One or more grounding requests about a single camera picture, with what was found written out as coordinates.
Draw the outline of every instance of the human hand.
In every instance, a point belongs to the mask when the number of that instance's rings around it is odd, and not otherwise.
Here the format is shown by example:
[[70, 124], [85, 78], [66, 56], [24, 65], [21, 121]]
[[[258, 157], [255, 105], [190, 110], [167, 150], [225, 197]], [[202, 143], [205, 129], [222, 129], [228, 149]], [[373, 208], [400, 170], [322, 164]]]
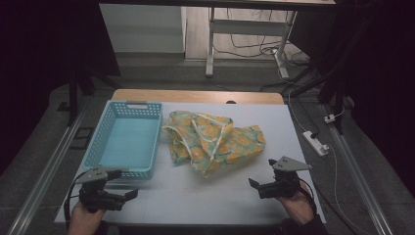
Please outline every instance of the human hand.
[[81, 202], [77, 202], [72, 209], [68, 234], [93, 235], [100, 226], [105, 212], [105, 210], [97, 210], [91, 213]]
[[[300, 186], [306, 192], [308, 192], [307, 186], [304, 182], [300, 181]], [[280, 197], [278, 201], [283, 205], [284, 209], [290, 218], [293, 219], [298, 225], [304, 225], [314, 218], [314, 213], [311, 208], [311, 204], [305, 195], [298, 191], [291, 198]]]

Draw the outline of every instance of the aluminum rail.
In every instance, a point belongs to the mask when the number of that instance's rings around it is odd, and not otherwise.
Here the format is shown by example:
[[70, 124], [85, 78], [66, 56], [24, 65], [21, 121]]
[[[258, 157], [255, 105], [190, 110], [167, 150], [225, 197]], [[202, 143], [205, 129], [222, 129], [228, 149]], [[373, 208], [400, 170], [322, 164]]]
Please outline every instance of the aluminum rail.
[[19, 211], [18, 215], [15, 218], [12, 226], [10, 227], [7, 234], [9, 235], [18, 235], [24, 234], [31, 223], [31, 220], [34, 217], [43, 197], [46, 194], [46, 191], [55, 176], [56, 171], [58, 170], [59, 165], [64, 158], [65, 153], [68, 150], [70, 141], [72, 140], [77, 128], [79, 127], [83, 117], [85, 115], [86, 108], [90, 104], [91, 98], [84, 97], [80, 103], [80, 112], [76, 120], [73, 122], [72, 126], [68, 127], [65, 131], [64, 136], [62, 137], [58, 147], [55, 149], [52, 154], [49, 162], [43, 168], [43, 171], [39, 178], [37, 179], [35, 185], [31, 189], [29, 195], [27, 196], [24, 204]]
[[[320, 109], [322, 113], [326, 116], [328, 113], [321, 105]], [[370, 189], [357, 161], [354, 158], [353, 153], [348, 146], [345, 137], [339, 133], [336, 127], [329, 123], [330, 131], [335, 139], [337, 146], [339, 147], [342, 156], [345, 160], [346, 166], [348, 171], [351, 174], [351, 178], [353, 179], [354, 184], [360, 194], [361, 199], [366, 204], [369, 215], [371, 216], [373, 223], [378, 230], [378, 233], [381, 235], [392, 235], [391, 227], [385, 217], [382, 208], [380, 207], [378, 200], [376, 199], [375, 195], [373, 194], [372, 190]]]

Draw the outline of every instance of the basket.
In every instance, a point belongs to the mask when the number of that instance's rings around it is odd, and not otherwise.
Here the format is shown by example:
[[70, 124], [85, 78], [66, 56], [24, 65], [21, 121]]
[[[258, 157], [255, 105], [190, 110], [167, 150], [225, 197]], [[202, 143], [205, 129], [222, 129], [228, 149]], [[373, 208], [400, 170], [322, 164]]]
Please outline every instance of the basket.
[[153, 176], [162, 121], [162, 103], [108, 101], [82, 166], [122, 170], [122, 179]]

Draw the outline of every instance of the white table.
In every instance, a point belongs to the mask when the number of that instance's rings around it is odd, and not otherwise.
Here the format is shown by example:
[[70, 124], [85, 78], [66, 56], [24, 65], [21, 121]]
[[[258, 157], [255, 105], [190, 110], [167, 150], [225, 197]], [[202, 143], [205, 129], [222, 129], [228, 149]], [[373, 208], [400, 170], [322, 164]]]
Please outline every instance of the white table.
[[[174, 165], [167, 149], [170, 140], [163, 132], [151, 180], [108, 183], [140, 190], [138, 197], [126, 202], [122, 211], [108, 211], [105, 221], [119, 225], [271, 225], [287, 217], [278, 201], [261, 200], [248, 181], [249, 177], [259, 183], [273, 181], [268, 159], [279, 160], [285, 155], [304, 162], [287, 106], [167, 102], [163, 105], [163, 122], [172, 111], [188, 110], [231, 117], [236, 127], [258, 124], [267, 141], [265, 150], [250, 163], [228, 165], [203, 178], [189, 164]], [[308, 171], [299, 171], [299, 176], [315, 191]], [[75, 187], [73, 195], [78, 190], [79, 186]], [[116, 194], [125, 192], [106, 190]], [[315, 201], [325, 221], [318, 199]], [[65, 222], [63, 208], [55, 221]]]

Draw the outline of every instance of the floral print fabric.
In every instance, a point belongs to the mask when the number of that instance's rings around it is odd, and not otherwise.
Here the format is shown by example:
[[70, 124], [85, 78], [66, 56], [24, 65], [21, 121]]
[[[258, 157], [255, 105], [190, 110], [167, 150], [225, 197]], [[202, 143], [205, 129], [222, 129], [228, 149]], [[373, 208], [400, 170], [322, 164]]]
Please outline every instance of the floral print fabric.
[[224, 165], [257, 157], [265, 148], [259, 126], [233, 127], [230, 117], [175, 111], [162, 129], [172, 141], [169, 150], [174, 162], [191, 160], [204, 177]]

